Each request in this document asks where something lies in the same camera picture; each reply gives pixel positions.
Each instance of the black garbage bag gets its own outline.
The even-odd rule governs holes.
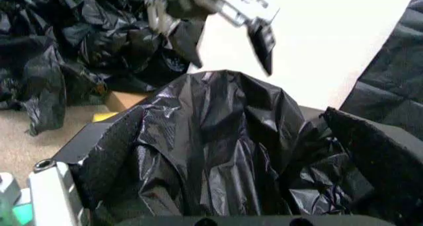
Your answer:
[[[196,44],[203,26],[180,29]],[[0,0],[0,49],[0,108],[25,109],[31,135],[60,128],[66,105],[152,91],[190,64],[148,27],[144,0]]]
[[[87,125],[54,159],[100,225],[151,215],[422,222],[419,139],[334,109],[313,115],[241,73],[184,75]]]
[[[423,140],[423,0],[412,0],[341,110]]]

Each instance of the beige carpet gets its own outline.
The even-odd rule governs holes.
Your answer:
[[[81,128],[91,122],[94,113],[106,113],[106,106],[69,107],[64,127],[31,137],[26,112],[0,111],[0,172],[14,174],[21,188],[34,164],[54,155]]]

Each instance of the teal object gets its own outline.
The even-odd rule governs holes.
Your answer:
[[[33,219],[32,204],[25,204],[13,208],[13,213],[18,219],[20,225],[26,225]]]

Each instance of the black plastic bag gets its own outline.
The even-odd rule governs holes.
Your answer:
[[[182,21],[192,52],[203,25]],[[0,49],[0,108],[26,109],[32,135],[60,128],[66,105],[155,90],[190,57],[148,27],[144,0],[0,0]]]
[[[422,147],[399,128],[334,109],[310,114],[280,88],[219,71],[182,76],[87,125],[54,159],[70,165],[100,225],[291,214],[413,225],[422,221]]]
[[[423,0],[412,0],[341,110],[423,140]]]

